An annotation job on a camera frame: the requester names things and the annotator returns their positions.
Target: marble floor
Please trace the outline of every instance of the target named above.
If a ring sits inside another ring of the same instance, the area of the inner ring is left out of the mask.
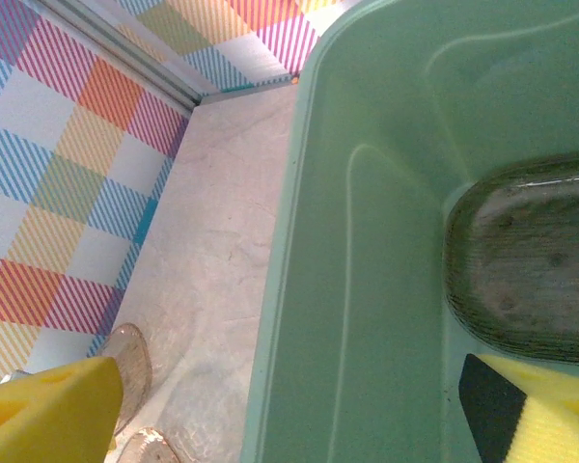
[[[155,426],[183,462],[238,461],[296,87],[195,110],[116,325],[144,334]]]

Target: colorful checkered wall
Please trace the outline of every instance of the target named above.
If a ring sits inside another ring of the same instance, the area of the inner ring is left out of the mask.
[[[323,32],[360,0],[86,2],[202,95],[300,73]]]
[[[110,332],[187,122],[49,12],[0,0],[0,379]]]

